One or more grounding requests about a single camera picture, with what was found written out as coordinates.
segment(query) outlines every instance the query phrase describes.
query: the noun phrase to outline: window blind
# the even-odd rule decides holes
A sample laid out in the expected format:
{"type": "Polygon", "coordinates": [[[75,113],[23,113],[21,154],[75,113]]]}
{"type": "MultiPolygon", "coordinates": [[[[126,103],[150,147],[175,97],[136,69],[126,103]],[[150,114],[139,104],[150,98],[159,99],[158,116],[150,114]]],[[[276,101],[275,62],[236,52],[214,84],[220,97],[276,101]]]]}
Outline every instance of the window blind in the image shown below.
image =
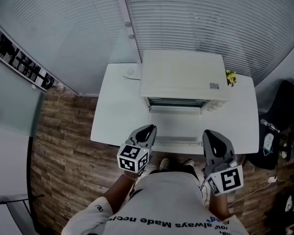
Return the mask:
{"type": "Polygon", "coordinates": [[[294,0],[126,0],[145,49],[218,53],[258,82],[294,46],[294,0]]]}
{"type": "Polygon", "coordinates": [[[0,27],[78,94],[98,94],[109,63],[135,63],[118,0],[0,0],[0,27]]]}

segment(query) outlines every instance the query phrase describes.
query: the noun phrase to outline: table top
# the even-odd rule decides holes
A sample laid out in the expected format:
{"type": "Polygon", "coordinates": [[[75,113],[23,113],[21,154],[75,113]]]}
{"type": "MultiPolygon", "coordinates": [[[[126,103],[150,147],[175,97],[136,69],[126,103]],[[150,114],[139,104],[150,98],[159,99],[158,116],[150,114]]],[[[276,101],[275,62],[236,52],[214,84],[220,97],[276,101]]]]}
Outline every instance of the table top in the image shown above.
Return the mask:
{"type": "Polygon", "coordinates": [[[199,143],[155,142],[152,148],[154,151],[203,154],[200,142],[202,133],[210,129],[230,139],[236,154],[258,152],[258,110],[254,84],[250,77],[237,75],[237,83],[228,88],[229,101],[215,111],[204,110],[197,117],[188,114],[149,113],[140,96],[140,77],[141,67],[137,64],[108,65],[97,102],[92,141],[120,146],[133,130],[152,123],[158,127],[157,136],[165,136],[167,132],[181,136],[180,133],[191,129],[199,140],[199,143]]]}

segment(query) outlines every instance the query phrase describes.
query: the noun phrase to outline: shoe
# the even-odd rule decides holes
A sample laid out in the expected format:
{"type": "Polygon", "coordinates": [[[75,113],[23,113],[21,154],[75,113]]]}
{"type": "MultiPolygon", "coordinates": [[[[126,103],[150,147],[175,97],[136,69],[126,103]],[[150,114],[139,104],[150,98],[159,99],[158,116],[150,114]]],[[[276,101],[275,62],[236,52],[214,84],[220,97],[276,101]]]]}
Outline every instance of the shoe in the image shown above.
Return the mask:
{"type": "Polygon", "coordinates": [[[186,166],[186,165],[190,165],[191,167],[194,167],[194,161],[191,159],[188,159],[183,163],[183,166],[186,166]]]}
{"type": "Polygon", "coordinates": [[[169,170],[169,166],[170,166],[170,160],[165,158],[163,160],[161,160],[161,163],[159,165],[159,170],[169,170]]]}

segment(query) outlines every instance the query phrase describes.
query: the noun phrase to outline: black cloth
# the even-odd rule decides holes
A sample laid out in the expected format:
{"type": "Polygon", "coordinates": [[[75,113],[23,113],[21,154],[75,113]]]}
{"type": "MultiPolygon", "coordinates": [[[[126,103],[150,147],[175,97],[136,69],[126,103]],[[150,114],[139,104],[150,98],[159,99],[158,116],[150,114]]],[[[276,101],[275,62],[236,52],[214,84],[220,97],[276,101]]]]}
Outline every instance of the black cloth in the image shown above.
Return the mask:
{"type": "Polygon", "coordinates": [[[175,167],[174,169],[171,169],[171,170],[167,170],[167,169],[153,170],[150,174],[159,173],[159,172],[169,172],[169,171],[180,171],[180,172],[190,173],[190,174],[194,175],[194,177],[196,177],[197,180],[199,181],[199,179],[195,173],[194,167],[192,167],[191,165],[178,165],[177,167],[175,167]]]}

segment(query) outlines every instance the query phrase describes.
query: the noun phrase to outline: wooden floor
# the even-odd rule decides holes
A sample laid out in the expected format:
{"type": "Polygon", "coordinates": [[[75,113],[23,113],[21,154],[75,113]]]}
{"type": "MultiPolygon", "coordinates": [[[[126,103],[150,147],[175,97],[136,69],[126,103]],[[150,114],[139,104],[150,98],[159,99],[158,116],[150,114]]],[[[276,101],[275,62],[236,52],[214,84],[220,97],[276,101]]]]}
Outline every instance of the wooden floor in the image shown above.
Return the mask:
{"type": "MultiPolygon", "coordinates": [[[[34,195],[44,197],[34,200],[38,221],[60,234],[68,219],[85,208],[103,193],[121,175],[116,160],[118,149],[103,143],[92,142],[90,134],[96,98],[77,97],[62,86],[52,87],[46,94],[41,111],[37,137],[31,157],[31,187],[34,195]]],[[[159,166],[163,157],[172,154],[153,152],[146,175],[159,166]]],[[[203,180],[202,155],[174,155],[178,162],[192,158],[199,179],[203,180]]],[[[278,178],[288,181],[294,173],[294,161],[279,160],[278,178]]],[[[244,188],[228,197],[229,203],[268,185],[268,177],[275,171],[255,168],[250,163],[244,167],[244,188]]],[[[265,212],[270,210],[276,194],[291,186],[278,182],[259,190],[235,203],[230,211],[241,220],[251,235],[265,234],[265,212]]]]}

